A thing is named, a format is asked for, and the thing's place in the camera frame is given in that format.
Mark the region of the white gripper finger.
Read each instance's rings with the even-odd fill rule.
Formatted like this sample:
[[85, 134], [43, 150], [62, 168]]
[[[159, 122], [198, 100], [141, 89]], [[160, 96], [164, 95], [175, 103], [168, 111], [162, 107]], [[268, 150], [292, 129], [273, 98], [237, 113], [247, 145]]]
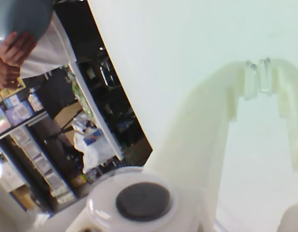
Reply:
[[278, 110], [286, 120], [291, 163], [298, 171], [298, 68], [283, 59], [259, 61], [259, 90], [275, 94]]
[[192, 90], [142, 167], [102, 175], [70, 232], [211, 232], [228, 128], [258, 67], [228, 64]]

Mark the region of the person's right hand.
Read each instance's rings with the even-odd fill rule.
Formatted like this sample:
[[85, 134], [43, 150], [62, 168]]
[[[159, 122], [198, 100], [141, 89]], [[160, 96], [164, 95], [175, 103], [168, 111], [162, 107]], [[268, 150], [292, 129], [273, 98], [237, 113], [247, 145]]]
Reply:
[[20, 68], [10, 66], [0, 59], [0, 91], [3, 89], [17, 89]]

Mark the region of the person's left hand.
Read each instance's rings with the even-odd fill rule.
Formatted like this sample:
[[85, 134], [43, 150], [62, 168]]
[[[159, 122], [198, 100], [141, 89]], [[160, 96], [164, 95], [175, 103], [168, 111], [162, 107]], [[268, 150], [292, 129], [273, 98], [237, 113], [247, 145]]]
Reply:
[[20, 35], [12, 32], [0, 45], [0, 59], [10, 66], [21, 67], [36, 44], [35, 38], [27, 32]]

